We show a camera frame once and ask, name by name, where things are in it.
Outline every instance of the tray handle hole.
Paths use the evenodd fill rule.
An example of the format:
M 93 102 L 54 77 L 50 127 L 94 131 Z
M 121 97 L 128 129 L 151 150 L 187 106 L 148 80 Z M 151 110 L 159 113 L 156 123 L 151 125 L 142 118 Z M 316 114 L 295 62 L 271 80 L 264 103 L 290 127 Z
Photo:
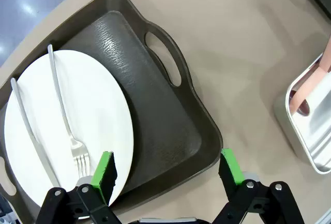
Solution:
M 15 185 L 10 181 L 5 167 L 5 160 L 3 157 L 0 157 L 0 185 L 3 187 L 5 192 L 9 194 L 10 196 L 14 196 L 16 194 L 16 187 Z
M 147 32 L 145 36 L 146 45 L 159 57 L 162 61 L 170 81 L 175 86 L 180 86 L 182 82 L 182 78 L 180 77 L 178 67 L 176 65 L 175 60 L 171 56 L 170 52 L 163 44 L 163 42 L 158 39 L 151 32 Z

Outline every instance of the white plate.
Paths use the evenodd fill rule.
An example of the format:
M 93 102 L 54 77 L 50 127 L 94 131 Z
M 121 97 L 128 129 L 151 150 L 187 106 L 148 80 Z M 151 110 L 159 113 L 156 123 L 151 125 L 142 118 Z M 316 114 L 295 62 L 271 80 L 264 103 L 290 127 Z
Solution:
M 118 176 L 111 204 L 125 185 L 133 156 L 133 130 L 126 99 L 113 76 L 92 57 L 65 50 L 54 55 L 69 124 L 75 138 L 87 146 L 91 173 L 103 151 L 114 152 Z M 72 190 L 79 176 L 56 98 L 48 54 L 22 73 L 18 85 L 32 130 L 43 144 L 61 187 Z M 5 143 L 18 182 L 41 206 L 53 186 L 28 136 L 13 93 L 6 110 Z

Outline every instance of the fork handle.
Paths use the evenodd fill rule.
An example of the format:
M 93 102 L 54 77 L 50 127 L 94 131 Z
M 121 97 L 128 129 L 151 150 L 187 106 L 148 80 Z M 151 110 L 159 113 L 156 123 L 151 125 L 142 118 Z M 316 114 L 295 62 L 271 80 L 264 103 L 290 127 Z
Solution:
M 47 50 L 48 50 L 48 55 L 49 55 L 50 63 L 51 63 L 53 83 L 54 83 L 54 87 L 55 87 L 55 91 L 56 91 L 57 100 L 58 100 L 58 103 L 60 105 L 63 122 L 64 122 L 64 125 L 66 126 L 68 135 L 70 137 L 73 137 L 72 131 L 71 131 L 70 126 L 69 126 L 68 118 L 67 118 L 67 115 L 66 115 L 66 110 L 64 108 L 64 104 L 63 104 L 63 100 L 62 100 L 60 85 L 58 83 L 58 77 L 57 77 L 57 72 L 56 72 L 56 67 L 55 67 L 55 60 L 54 60 L 54 53 L 53 53 L 53 46 L 51 44 L 49 44 L 48 47 L 47 47 Z

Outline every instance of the screw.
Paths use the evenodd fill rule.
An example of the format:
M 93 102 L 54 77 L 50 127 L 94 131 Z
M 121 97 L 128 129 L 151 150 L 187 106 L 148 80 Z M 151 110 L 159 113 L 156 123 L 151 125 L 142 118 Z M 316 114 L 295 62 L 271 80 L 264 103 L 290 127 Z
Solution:
M 281 184 L 276 184 L 275 188 L 276 188 L 277 190 L 281 190 L 281 189 L 282 189 Z
M 88 192 L 88 188 L 87 188 L 87 187 L 83 187 L 83 188 L 82 188 L 82 192 L 83 192 L 83 193 Z
M 246 184 L 246 186 L 248 187 L 248 188 L 254 188 L 254 183 L 253 182 L 251 182 L 251 181 L 249 181 L 247 184 Z

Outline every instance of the pink item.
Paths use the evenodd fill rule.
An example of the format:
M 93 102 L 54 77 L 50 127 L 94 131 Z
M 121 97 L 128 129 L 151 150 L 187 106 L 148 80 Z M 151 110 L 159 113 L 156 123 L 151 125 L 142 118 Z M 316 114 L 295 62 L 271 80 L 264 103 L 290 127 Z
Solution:
M 300 86 L 297 92 L 292 97 L 289 107 L 293 115 L 314 88 L 322 81 L 328 71 L 331 69 L 331 37 L 326 45 L 317 69 L 310 77 Z

